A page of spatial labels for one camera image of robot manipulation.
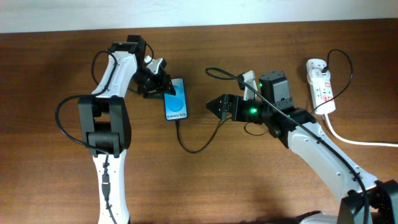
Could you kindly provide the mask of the blue Samsung Galaxy smartphone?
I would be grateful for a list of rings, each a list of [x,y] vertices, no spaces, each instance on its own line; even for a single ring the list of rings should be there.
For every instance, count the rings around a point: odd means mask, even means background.
[[[174,121],[188,118],[187,101],[183,78],[172,79],[175,95],[164,94],[165,118]]]

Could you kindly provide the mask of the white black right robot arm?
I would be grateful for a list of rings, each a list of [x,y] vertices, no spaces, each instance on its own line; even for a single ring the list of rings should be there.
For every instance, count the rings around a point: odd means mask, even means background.
[[[397,182],[382,182],[351,160],[306,110],[294,107],[284,72],[269,72],[249,84],[227,73],[239,87],[258,95],[223,94],[206,104],[219,119],[265,124],[269,133],[299,155],[340,202],[337,216],[319,210],[291,218],[289,223],[397,223]]]

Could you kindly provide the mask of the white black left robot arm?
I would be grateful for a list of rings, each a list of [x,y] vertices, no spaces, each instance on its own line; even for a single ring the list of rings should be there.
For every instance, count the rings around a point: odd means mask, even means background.
[[[146,55],[148,44],[139,35],[114,42],[106,53],[108,66],[97,88],[81,96],[78,110],[83,142],[90,147],[99,187],[99,223],[129,223],[124,162],[131,144],[132,129],[125,104],[131,82],[148,99],[175,95],[164,59]]]

